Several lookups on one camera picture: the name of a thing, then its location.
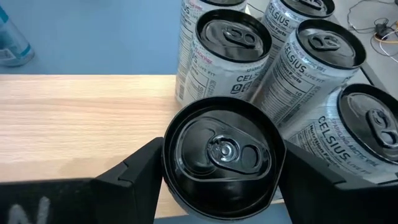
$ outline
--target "celsius can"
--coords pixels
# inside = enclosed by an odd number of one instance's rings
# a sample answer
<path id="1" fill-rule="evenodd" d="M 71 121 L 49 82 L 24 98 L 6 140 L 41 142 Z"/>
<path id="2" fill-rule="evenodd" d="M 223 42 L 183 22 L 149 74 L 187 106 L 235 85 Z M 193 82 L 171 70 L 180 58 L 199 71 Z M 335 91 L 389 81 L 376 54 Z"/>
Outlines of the celsius can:
<path id="1" fill-rule="evenodd" d="M 266 68 L 276 58 L 289 35 L 307 19 L 324 19 L 333 14 L 333 0 L 271 0 L 262 22 L 272 36 Z"/>
<path id="2" fill-rule="evenodd" d="M 0 6 L 0 65 L 21 66 L 35 55 L 32 47 Z"/>
<path id="3" fill-rule="evenodd" d="M 174 117 L 164 137 L 162 170 L 170 193 L 188 213 L 242 220 L 270 205 L 285 154 L 284 140 L 260 109 L 216 96 Z"/>
<path id="4" fill-rule="evenodd" d="M 283 128 L 347 82 L 365 59 L 365 48 L 350 31 L 326 20 L 306 20 L 287 39 L 253 103 Z"/>
<path id="5" fill-rule="evenodd" d="M 283 137 L 350 174 L 374 183 L 397 180 L 398 101 L 352 84 L 294 121 Z"/>
<path id="6" fill-rule="evenodd" d="M 270 47 L 270 33 L 254 17 L 229 9 L 205 13 L 193 36 L 182 105 L 207 96 L 249 100 Z"/>
<path id="7" fill-rule="evenodd" d="M 175 84 L 175 94 L 178 101 L 181 101 L 183 96 L 185 76 L 187 75 L 190 63 L 192 35 L 195 32 L 195 26 L 199 17 L 214 9 L 231 9 L 244 12 L 246 5 L 246 0 L 182 0 L 178 53 L 179 63 Z"/>

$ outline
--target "blue carpet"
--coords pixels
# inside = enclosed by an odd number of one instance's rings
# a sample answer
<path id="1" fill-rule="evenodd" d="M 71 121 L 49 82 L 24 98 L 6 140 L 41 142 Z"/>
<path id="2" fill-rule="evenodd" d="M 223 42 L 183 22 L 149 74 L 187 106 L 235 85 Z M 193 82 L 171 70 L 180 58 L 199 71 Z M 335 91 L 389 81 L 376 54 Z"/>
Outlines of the blue carpet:
<path id="1" fill-rule="evenodd" d="M 180 0 L 2 0 L 36 57 L 0 73 L 175 74 Z"/>

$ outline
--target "can top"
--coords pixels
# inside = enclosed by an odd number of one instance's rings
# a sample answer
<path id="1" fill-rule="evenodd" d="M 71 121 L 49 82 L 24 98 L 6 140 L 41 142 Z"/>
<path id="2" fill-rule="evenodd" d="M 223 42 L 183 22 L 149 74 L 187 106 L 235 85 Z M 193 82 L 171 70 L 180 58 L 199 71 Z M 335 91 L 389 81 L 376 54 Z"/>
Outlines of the can top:
<path id="1" fill-rule="evenodd" d="M 272 201 L 285 146 L 250 103 L 228 97 L 193 102 L 173 119 L 164 141 L 165 181 L 182 207 L 239 220 Z"/>
<path id="2" fill-rule="evenodd" d="M 303 16 L 309 18 L 326 18 L 335 11 L 333 0 L 281 0 L 282 3 Z"/>
<path id="3" fill-rule="evenodd" d="M 330 21 L 309 19 L 298 25 L 296 37 L 301 47 L 319 62 L 351 70 L 366 60 L 366 50 L 350 31 Z"/>
<path id="4" fill-rule="evenodd" d="M 202 15 L 196 34 L 204 48 L 231 62 L 256 62 L 267 56 L 271 48 L 271 35 L 260 21 L 229 9 Z"/>
<path id="5" fill-rule="evenodd" d="M 242 4 L 245 2 L 245 0 L 200 0 L 200 1 L 221 7 L 237 6 L 238 4 Z"/>
<path id="6" fill-rule="evenodd" d="M 398 101 L 366 84 L 352 84 L 338 97 L 339 116 L 352 137 L 376 157 L 398 164 Z"/>

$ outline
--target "wood grain surface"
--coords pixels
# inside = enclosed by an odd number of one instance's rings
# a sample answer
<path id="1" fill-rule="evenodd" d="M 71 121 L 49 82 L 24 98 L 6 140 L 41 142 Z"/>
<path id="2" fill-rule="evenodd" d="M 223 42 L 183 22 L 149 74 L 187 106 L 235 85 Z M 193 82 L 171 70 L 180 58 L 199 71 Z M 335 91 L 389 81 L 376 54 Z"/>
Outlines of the wood grain surface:
<path id="1" fill-rule="evenodd" d="M 164 135 L 180 109 L 174 85 L 174 75 L 0 76 L 0 181 L 102 174 Z M 163 182 L 156 217 L 184 214 Z"/>

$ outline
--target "silver can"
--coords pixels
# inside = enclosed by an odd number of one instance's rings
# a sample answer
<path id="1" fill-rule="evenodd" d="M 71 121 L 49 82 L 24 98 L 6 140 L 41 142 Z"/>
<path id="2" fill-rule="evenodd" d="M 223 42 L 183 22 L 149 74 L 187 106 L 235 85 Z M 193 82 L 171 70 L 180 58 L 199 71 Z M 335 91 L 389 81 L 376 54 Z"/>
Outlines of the silver can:
<path id="1" fill-rule="evenodd" d="M 330 164 L 374 183 L 397 180 L 398 101 L 366 84 L 334 91 L 282 132 Z"/>
<path id="2" fill-rule="evenodd" d="M 304 21 L 287 39 L 252 102 L 283 128 L 346 83 L 365 59 L 361 41 L 344 27 Z"/>
<path id="3" fill-rule="evenodd" d="M 190 63 L 190 48 L 196 23 L 201 15 L 214 9 L 231 9 L 244 12 L 246 0 L 182 0 L 180 19 L 180 44 L 175 95 L 182 101 L 185 77 Z"/>
<path id="4" fill-rule="evenodd" d="M 271 32 L 272 48 L 266 68 L 280 52 L 289 35 L 307 19 L 325 19 L 335 11 L 332 0 L 271 0 L 262 22 Z"/>
<path id="5" fill-rule="evenodd" d="M 208 96 L 248 100 L 264 71 L 271 35 L 243 12 L 218 9 L 197 22 L 182 105 Z"/>

